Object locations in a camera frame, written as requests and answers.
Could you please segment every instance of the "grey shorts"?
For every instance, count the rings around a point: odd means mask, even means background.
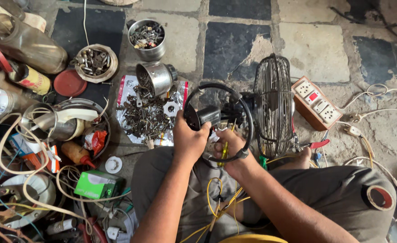
[[[139,222],[157,194],[171,166],[172,158],[172,147],[159,147],[144,153],[135,164],[131,191]],[[302,202],[346,229],[359,242],[386,242],[385,237],[395,209],[373,210],[361,198],[364,185],[379,185],[391,192],[396,199],[396,192],[391,182],[376,170],[356,166],[333,166],[322,169],[275,170],[270,174]],[[185,239],[212,221],[213,215],[208,206],[206,189],[210,178],[213,177],[222,180],[223,197],[230,199],[234,195],[236,190],[234,179],[225,170],[211,169],[199,160],[194,165],[189,178],[176,242]],[[219,182],[214,180],[209,188],[210,198],[218,196],[219,188]],[[215,208],[216,202],[211,200],[211,206]],[[244,223],[255,224],[262,217],[261,209],[253,200],[244,201]],[[279,236],[271,224],[257,232],[239,223],[239,231],[241,234]],[[210,242],[217,243],[236,234],[235,220],[224,214],[215,224]],[[186,242],[194,243],[199,236],[200,234],[196,234]]]

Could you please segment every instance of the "orange bottle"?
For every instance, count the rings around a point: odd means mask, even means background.
[[[87,150],[82,148],[80,145],[68,141],[64,143],[61,147],[62,153],[70,158],[77,165],[89,165],[92,168],[96,168],[91,162],[90,154]]]

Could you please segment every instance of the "dirty floor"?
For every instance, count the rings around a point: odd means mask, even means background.
[[[110,99],[107,113],[112,135],[105,158],[147,149],[132,144],[115,119],[121,77],[134,75],[135,65],[141,62],[128,45],[128,20],[150,18],[167,23],[167,52],[161,61],[172,64],[184,80],[189,80],[190,89],[203,81],[252,91],[257,64],[274,52],[290,61],[293,82],[305,75],[336,106],[343,107],[371,84],[397,88],[397,38],[379,26],[382,23],[377,15],[362,2],[367,1],[140,0],[115,7],[88,0],[89,42],[110,46],[118,54],[120,66],[112,79],[113,87],[89,85],[83,93],[103,107],[102,96]],[[397,0],[381,0],[379,4],[387,22],[397,23]],[[351,23],[329,7],[370,25]],[[48,34],[70,55],[86,46],[82,0],[31,0],[30,8],[47,20]],[[199,97],[198,106],[218,105],[220,99],[217,90],[208,90]],[[378,108],[397,108],[397,92],[382,97],[362,96],[344,114]],[[297,112],[294,121],[301,142],[318,141],[323,136]],[[356,126],[370,141],[376,161],[397,178],[397,111],[374,113]],[[328,138],[331,143],[325,151],[331,164],[342,165],[351,158],[368,155],[361,140],[347,135],[342,125],[335,125]],[[121,157],[124,165],[118,175],[125,177],[128,184],[139,156]],[[397,242],[397,224],[390,235]]]

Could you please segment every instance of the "white cap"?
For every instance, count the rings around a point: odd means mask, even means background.
[[[115,174],[119,172],[121,168],[122,168],[122,160],[119,157],[116,156],[110,157],[105,162],[105,169],[110,174]]]

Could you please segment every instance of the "black fan grille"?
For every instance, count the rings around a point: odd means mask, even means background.
[[[273,159],[283,155],[293,138],[293,93],[290,64],[272,54],[263,59],[255,74],[255,130],[261,154]]]

